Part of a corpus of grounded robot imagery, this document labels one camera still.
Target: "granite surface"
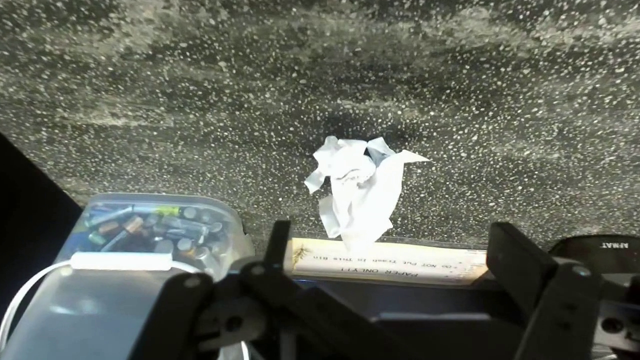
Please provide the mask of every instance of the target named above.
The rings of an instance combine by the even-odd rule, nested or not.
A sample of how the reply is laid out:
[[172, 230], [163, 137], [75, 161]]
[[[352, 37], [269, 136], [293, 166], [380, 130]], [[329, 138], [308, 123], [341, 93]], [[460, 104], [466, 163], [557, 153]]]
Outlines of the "granite surface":
[[406, 167], [394, 241], [640, 233], [640, 13], [622, 0], [0, 0], [0, 131], [73, 198], [228, 202], [322, 231], [327, 135]]

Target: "crumpled white paper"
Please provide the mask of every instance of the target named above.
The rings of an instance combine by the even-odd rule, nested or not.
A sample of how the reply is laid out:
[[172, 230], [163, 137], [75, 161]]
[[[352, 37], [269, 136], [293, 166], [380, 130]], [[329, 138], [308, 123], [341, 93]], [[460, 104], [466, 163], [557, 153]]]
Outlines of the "crumpled white paper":
[[305, 185], [314, 193], [330, 177], [332, 194], [320, 200], [320, 218], [327, 235], [341, 235], [352, 252], [365, 251], [393, 227], [389, 218], [402, 190], [404, 164], [429, 161], [406, 150], [396, 153], [382, 138], [366, 142], [335, 136], [327, 136], [314, 158], [318, 168]]

